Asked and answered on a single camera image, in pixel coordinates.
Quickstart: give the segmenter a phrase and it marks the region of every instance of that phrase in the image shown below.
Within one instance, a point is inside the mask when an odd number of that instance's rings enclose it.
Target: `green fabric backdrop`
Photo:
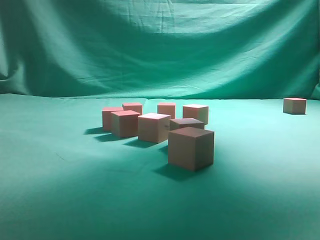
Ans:
[[[318,0],[1,0],[0,93],[320,99]]]

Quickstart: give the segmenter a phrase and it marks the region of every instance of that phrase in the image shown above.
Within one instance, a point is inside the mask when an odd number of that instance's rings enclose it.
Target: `cube side face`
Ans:
[[[168,132],[169,132],[169,128],[170,128],[170,119],[171,116],[168,115],[167,117],[161,118],[158,121],[158,138],[157,138],[157,142],[161,143],[165,140],[168,139]]]
[[[158,142],[158,120],[138,117],[138,139],[145,142]]]
[[[112,128],[112,112],[123,111],[123,107],[104,107],[102,110],[102,129],[111,131]]]
[[[199,121],[203,122],[204,125],[207,125],[209,122],[209,107],[204,106],[199,109],[198,111],[198,118]]]
[[[143,114],[143,106],[142,104],[136,104],[136,105],[122,105],[123,110],[127,111],[127,110],[132,110],[135,111],[137,113],[140,113],[140,115]]]
[[[195,122],[195,123],[186,123],[186,124],[180,124],[179,128],[197,128],[197,129],[205,129],[205,123],[204,122]]]
[[[207,133],[195,140],[195,170],[214,164],[215,133]]]
[[[176,106],[175,105],[158,104],[157,113],[170,115],[171,119],[175,119],[176,118]]]
[[[119,137],[129,138],[138,135],[138,115],[119,117]]]
[[[169,121],[169,130],[176,130],[179,128],[179,123],[172,121],[172,119]]]
[[[116,114],[110,113],[110,118],[112,119],[112,126],[111,126],[111,132],[120,137],[121,136],[121,131],[120,131],[120,118]]]
[[[169,132],[168,163],[184,169],[195,170],[195,138]]]
[[[292,101],[292,114],[304,115],[306,114],[307,100],[299,99]]]
[[[285,98],[283,100],[283,112],[286,114],[292,114],[293,113],[293,103],[294,103],[293,100]]]
[[[198,119],[198,108],[183,106],[182,118],[184,119]]]

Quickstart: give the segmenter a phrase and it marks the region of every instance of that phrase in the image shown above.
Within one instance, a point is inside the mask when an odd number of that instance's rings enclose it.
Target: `green surface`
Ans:
[[[0,93],[319,100],[318,5],[0,0]]]
[[[0,95],[1,240],[318,240],[320,101],[206,104],[215,163],[167,165],[167,141],[119,140],[101,109],[161,99]]]

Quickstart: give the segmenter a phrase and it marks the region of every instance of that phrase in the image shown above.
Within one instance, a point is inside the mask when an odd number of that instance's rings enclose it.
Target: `dark brown block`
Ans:
[[[169,131],[168,163],[197,171],[214,163],[215,132],[195,127]]]
[[[170,120],[170,131],[186,127],[205,129],[205,123],[194,118],[178,118]]]

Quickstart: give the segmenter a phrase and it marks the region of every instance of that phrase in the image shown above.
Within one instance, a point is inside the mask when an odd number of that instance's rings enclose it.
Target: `beige block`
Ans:
[[[186,127],[193,127],[198,129],[205,129],[205,124],[194,118],[178,118],[170,119],[170,131],[182,129]]]
[[[138,117],[138,139],[161,143],[168,139],[171,116],[159,113],[147,113]]]
[[[169,131],[168,163],[197,171],[214,164],[215,132],[196,127]]]
[[[307,100],[303,98],[284,98],[283,112],[287,114],[306,114]]]
[[[113,111],[111,132],[120,138],[135,137],[138,135],[138,116],[139,112]]]
[[[122,104],[123,110],[132,110],[142,115],[143,113],[143,106],[140,102],[126,102]]]
[[[111,131],[111,125],[112,125],[112,115],[111,112],[118,112],[123,111],[123,107],[116,106],[116,107],[104,107],[102,109],[102,129],[104,131]]]
[[[170,115],[172,119],[176,118],[176,104],[174,102],[160,102],[157,106],[158,114]]]
[[[207,125],[209,122],[209,106],[199,104],[184,105],[182,109],[184,119],[197,119]]]

